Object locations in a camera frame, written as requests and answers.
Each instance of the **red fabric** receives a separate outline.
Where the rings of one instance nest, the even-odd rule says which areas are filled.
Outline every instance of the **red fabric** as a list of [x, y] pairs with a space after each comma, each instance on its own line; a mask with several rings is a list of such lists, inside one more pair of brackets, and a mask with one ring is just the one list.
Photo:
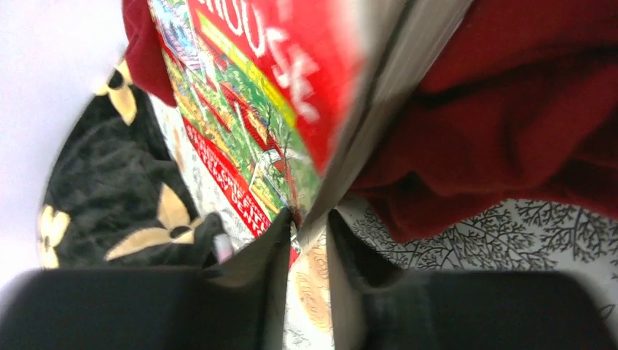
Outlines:
[[397, 241], [506, 198], [618, 217], [618, 1], [476, 0], [353, 185]]
[[133, 83], [170, 106], [176, 106], [155, 23], [146, 0], [122, 0], [129, 39], [125, 60]]

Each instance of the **black tree pattern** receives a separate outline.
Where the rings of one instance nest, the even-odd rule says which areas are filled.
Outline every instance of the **black tree pattern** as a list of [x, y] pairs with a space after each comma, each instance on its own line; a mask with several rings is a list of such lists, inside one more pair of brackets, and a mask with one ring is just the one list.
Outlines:
[[518, 201], [521, 220], [539, 226], [541, 249], [572, 253], [573, 260], [589, 263], [618, 252], [618, 222], [578, 206], [546, 202]]
[[[369, 207], [348, 209], [356, 211], [342, 209], [352, 231], [403, 268], [548, 270], [558, 265], [555, 254], [566, 253], [584, 265], [603, 258], [618, 281], [618, 222], [578, 206], [507, 200], [441, 235], [407, 244], [394, 242]], [[599, 313], [608, 319], [615, 308], [608, 304]]]

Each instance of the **patterned fabric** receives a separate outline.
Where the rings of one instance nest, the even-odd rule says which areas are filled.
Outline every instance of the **patterned fabric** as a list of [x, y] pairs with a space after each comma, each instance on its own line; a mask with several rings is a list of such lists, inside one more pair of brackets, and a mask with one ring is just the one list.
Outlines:
[[42, 266], [194, 265], [211, 250], [152, 105], [121, 63], [60, 151], [39, 216]]
[[353, 232], [403, 268], [561, 270], [596, 295], [599, 313], [618, 335], [618, 222], [578, 206], [507, 200], [443, 234], [393, 242], [371, 208], [348, 199], [340, 211]]

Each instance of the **black fabric with yellow flower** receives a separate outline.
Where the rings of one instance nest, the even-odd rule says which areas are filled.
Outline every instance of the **black fabric with yellow flower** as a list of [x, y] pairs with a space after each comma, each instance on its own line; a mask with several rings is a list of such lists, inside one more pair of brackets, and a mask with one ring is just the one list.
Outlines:
[[199, 218], [148, 95], [121, 63], [61, 150], [39, 217], [42, 265], [196, 265], [216, 214]]

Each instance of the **book cover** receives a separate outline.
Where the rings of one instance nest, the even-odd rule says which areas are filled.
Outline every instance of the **book cover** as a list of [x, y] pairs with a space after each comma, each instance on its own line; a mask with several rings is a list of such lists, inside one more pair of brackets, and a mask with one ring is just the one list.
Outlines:
[[187, 136], [254, 237], [284, 206], [302, 223], [337, 146], [363, 62], [347, 1], [149, 0]]

